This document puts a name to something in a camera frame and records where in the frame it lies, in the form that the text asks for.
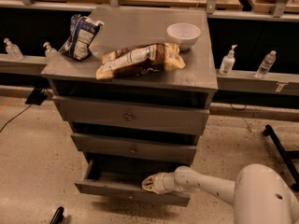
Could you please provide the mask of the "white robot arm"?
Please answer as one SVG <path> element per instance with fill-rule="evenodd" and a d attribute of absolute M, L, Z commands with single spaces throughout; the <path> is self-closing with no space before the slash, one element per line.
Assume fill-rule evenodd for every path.
<path fill-rule="evenodd" d="M 299 201 L 273 169 L 251 164 L 235 181 L 203 175 L 180 166 L 150 175 L 142 189 L 156 194 L 201 189 L 234 207 L 234 224 L 299 224 Z"/>

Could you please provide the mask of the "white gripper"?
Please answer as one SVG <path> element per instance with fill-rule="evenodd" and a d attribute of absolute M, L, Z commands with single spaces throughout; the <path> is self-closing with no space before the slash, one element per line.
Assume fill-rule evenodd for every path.
<path fill-rule="evenodd" d="M 156 175 L 150 175 L 142 181 L 142 189 L 148 192 L 157 194 L 166 194 L 176 190 L 176 182 L 174 173 L 158 173 Z"/>

